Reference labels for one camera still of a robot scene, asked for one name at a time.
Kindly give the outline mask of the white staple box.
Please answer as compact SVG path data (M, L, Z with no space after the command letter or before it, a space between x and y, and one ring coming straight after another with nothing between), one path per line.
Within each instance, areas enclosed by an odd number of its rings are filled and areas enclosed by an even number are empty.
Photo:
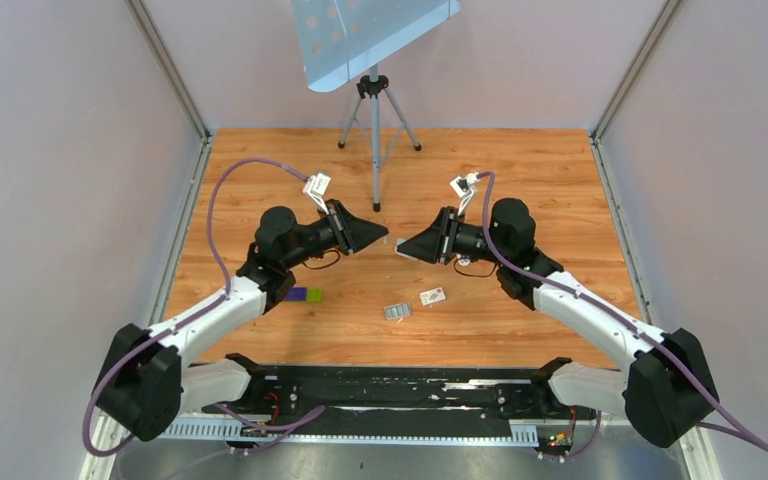
M441 287L423 291L419 294L419 299L423 307L442 302L446 299L446 294Z

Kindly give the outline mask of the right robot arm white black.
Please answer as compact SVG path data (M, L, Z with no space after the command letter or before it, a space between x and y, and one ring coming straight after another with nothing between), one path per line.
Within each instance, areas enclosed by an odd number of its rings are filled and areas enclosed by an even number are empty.
M526 204L495 202L487 226L465 222L454 207L401 242L403 256L448 264L457 257L496 265L502 290L532 311L574 330L610 358L614 369L556 358L537 374L531 403L544 417L570 407L619 416L651 444L666 448L713 413L719 395L698 338L665 332L605 303L535 242Z

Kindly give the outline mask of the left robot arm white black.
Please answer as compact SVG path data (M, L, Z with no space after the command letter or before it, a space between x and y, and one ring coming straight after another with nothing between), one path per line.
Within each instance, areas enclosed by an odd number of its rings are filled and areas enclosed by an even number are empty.
M316 221L298 222L285 206L266 210L246 261L228 283L182 314L150 328L134 324L115 335L91 396L91 405L133 436L150 441L183 413L230 401L258 411L266 386L255 365L239 354L210 364L198 357L237 327L285 299L296 283L293 268L335 250L355 254L388 235L386 226L351 214L329 199Z

